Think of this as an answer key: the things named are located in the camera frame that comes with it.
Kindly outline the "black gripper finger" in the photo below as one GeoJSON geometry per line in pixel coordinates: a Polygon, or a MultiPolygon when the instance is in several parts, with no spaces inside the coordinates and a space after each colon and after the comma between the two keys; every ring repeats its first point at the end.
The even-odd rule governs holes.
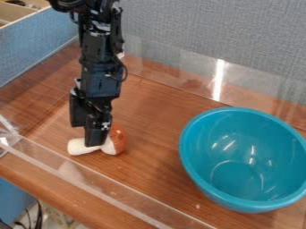
{"type": "Polygon", "coordinates": [[[86,100],[74,93],[70,94],[70,120],[72,127],[86,126],[86,118],[88,115],[88,104],[86,100]]]}
{"type": "Polygon", "coordinates": [[[112,124],[110,114],[102,116],[88,115],[86,118],[86,146],[95,147],[106,143],[112,124]]]}

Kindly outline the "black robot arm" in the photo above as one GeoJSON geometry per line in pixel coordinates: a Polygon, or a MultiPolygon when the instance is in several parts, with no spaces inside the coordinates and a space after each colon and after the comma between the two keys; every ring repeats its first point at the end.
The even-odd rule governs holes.
{"type": "Polygon", "coordinates": [[[48,0],[78,25],[82,75],[70,94],[74,127],[86,129],[86,145],[104,144],[112,125],[111,101],[119,97],[128,70],[120,61],[124,39],[119,0],[48,0]]]}

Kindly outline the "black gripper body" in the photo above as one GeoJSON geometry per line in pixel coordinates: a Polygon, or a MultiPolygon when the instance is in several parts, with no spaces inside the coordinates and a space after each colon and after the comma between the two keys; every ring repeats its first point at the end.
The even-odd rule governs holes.
{"type": "Polygon", "coordinates": [[[111,101],[119,97],[124,67],[122,64],[107,69],[83,71],[82,77],[75,80],[76,86],[71,89],[78,97],[88,104],[88,115],[102,116],[111,113],[111,101]]]}

